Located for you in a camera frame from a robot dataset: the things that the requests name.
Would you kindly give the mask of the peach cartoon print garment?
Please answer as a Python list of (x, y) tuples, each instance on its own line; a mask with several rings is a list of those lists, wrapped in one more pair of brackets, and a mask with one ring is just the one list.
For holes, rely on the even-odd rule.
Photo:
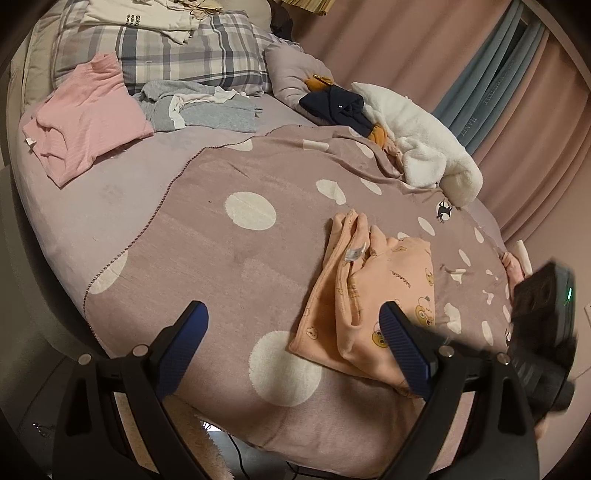
[(411, 389), (379, 324), (393, 301), (414, 324), (435, 324), (435, 269), (430, 242), (388, 237), (363, 213), (335, 215), (322, 272), (304, 307), (291, 353), (329, 369)]

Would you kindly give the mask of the white folded clothes pile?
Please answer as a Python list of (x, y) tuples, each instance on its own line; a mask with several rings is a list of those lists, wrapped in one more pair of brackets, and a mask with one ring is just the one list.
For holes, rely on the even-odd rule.
[(217, 1), (91, 0), (81, 24), (149, 30), (186, 44), (202, 21), (222, 12)]

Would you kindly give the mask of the pink and cream garment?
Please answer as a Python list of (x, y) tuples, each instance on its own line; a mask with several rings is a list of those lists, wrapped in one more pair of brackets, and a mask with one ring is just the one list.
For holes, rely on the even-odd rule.
[(533, 275), (529, 252), (523, 240), (518, 240), (512, 251), (505, 251), (501, 255), (501, 262), (507, 274), (510, 294), (513, 294), (519, 283)]

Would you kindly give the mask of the pink curtain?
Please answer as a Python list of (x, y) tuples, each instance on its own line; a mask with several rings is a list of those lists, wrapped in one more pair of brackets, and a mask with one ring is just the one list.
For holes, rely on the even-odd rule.
[[(499, 22), (505, 1), (339, 1), (298, 9), (294, 39), (335, 79), (367, 82), (434, 110)], [(559, 41), (544, 34), (525, 77), (475, 152), (480, 201), (532, 261), (554, 257), (590, 299), (590, 91)]]

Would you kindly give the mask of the white fluffy plush garment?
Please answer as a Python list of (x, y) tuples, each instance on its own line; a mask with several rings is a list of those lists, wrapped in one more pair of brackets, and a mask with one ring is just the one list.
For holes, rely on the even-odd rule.
[(402, 153), (407, 184), (420, 188), (437, 186), (459, 208), (477, 198), (483, 187), (483, 174), (440, 120), (388, 88), (353, 82), (351, 90), (363, 97), (363, 114), (367, 119), (383, 127)]

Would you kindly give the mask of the grey-blue curtain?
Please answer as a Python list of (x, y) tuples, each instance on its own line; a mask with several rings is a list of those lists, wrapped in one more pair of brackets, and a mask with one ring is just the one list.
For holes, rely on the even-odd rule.
[(468, 153), (499, 121), (529, 69), (546, 31), (522, 1), (513, 1), (434, 110)]

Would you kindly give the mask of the mauve polka dot blanket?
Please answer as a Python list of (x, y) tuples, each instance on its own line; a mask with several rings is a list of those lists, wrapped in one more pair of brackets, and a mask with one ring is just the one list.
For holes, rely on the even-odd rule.
[(204, 419), (288, 461), (379, 475), (422, 403), (290, 352), (335, 215), (430, 242), (435, 324), (504, 350), (511, 316), (501, 251), (438, 189), (401, 181), (342, 127), (284, 126), (207, 148), (173, 180), (145, 230), (91, 284), (84, 314), (113, 356), (151, 342), (192, 300), (209, 326), (178, 391)]

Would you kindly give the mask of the navy and orange garment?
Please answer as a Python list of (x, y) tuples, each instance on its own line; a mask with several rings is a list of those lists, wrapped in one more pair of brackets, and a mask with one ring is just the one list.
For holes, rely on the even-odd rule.
[(387, 145), (388, 135), (383, 127), (373, 123), (363, 113), (363, 97), (339, 87), (329, 77), (314, 75), (304, 81), (308, 94), (298, 104), (312, 117), (328, 125), (348, 126), (380, 148)]

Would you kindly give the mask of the pink folded garment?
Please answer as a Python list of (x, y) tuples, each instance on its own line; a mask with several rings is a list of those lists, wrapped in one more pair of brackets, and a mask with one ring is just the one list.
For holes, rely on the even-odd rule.
[(59, 188), (95, 160), (154, 130), (128, 93), (113, 53), (79, 64), (22, 126), (25, 141)]

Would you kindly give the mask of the grey and white garment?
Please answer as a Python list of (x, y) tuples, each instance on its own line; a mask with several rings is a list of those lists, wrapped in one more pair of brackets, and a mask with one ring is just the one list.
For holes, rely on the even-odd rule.
[(245, 93), (195, 81), (149, 81), (133, 98), (155, 132), (200, 126), (254, 133), (263, 113)]

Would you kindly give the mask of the mauve small pillow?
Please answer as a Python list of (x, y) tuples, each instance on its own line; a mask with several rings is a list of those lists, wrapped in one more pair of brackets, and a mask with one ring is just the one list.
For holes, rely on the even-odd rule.
[(334, 83), (332, 72), (321, 60), (297, 48), (270, 44), (263, 56), (273, 96), (301, 115), (308, 115), (300, 105), (301, 98), (311, 93), (308, 84), (320, 87)]

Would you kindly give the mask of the beige headboard cushion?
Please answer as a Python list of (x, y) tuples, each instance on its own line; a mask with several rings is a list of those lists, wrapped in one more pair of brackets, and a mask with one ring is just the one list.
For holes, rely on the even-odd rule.
[(53, 48), (65, 1), (57, 1), (36, 22), (25, 49), (21, 110), (44, 100), (52, 91)]

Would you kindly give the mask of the plaid checked pillow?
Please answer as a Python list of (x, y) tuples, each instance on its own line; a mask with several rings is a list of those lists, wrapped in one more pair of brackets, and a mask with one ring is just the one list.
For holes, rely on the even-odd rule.
[(50, 69), (54, 87), (96, 54), (113, 53), (132, 94), (153, 80), (195, 80), (252, 96), (270, 92), (263, 50), (271, 36), (245, 12), (212, 16), (185, 44), (178, 44), (155, 31), (84, 24), (88, 6), (87, 1), (68, 1), (62, 11)]

